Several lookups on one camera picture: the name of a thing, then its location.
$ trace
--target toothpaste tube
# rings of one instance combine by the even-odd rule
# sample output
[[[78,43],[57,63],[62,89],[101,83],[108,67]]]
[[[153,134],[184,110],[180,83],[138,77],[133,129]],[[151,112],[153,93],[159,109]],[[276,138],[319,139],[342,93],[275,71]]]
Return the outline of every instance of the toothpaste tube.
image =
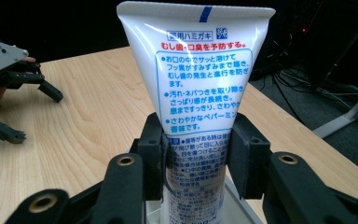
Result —
[[[275,13],[263,7],[117,6],[170,149],[161,223],[221,223],[227,144]]]

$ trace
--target black cable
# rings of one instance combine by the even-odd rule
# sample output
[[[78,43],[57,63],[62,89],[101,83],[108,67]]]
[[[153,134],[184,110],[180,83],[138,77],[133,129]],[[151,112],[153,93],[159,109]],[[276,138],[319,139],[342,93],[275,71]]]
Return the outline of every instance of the black cable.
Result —
[[[292,108],[292,105],[290,105],[289,101],[287,100],[286,96],[284,95],[283,91],[281,90],[281,87],[279,86],[277,80],[276,80],[276,75],[272,76],[272,83],[275,83],[278,91],[281,93],[284,101],[289,105],[290,109],[292,110],[293,114],[295,115],[296,119],[302,123],[303,125],[305,125],[304,121],[300,118],[300,116],[296,113],[296,111]]]

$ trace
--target table surface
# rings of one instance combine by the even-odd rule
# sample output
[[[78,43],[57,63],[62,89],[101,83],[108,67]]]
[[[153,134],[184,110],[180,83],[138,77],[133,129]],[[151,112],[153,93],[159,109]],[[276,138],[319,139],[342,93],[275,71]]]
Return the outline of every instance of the table surface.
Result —
[[[0,121],[27,134],[22,144],[0,141],[0,223],[39,190],[72,197],[103,180],[108,162],[129,149],[154,112],[130,48],[42,63],[42,71],[61,102],[23,85],[0,103]],[[358,198],[358,167],[250,84],[239,112],[272,151],[297,154],[327,186]],[[261,201],[248,203],[265,220]]]

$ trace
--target black plastic part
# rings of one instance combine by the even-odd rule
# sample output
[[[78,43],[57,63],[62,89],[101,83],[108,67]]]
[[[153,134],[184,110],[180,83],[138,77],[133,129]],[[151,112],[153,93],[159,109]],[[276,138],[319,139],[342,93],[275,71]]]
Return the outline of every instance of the black plastic part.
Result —
[[[25,133],[14,130],[6,124],[0,122],[0,139],[2,141],[8,141],[12,144],[20,144],[25,140]]]
[[[72,197],[71,202],[71,223],[88,224],[92,215],[92,207],[97,203],[101,185],[99,182],[88,189],[85,189]]]
[[[144,166],[141,156],[124,153],[108,165],[90,224],[143,224],[145,218]]]
[[[240,198],[261,199],[270,143],[243,114],[235,119],[229,142],[227,166]]]
[[[144,161],[145,199],[155,201],[162,194],[162,127],[156,113],[147,117],[141,138],[137,141],[137,152]]]
[[[56,103],[58,103],[63,98],[62,92],[60,92],[57,88],[48,83],[46,80],[40,84],[38,89],[44,94],[46,94],[48,97],[53,99]]]
[[[6,224],[68,224],[68,194],[61,189],[45,189],[24,200]]]
[[[273,153],[268,176],[263,202],[268,223],[358,223],[358,218],[297,155]]]

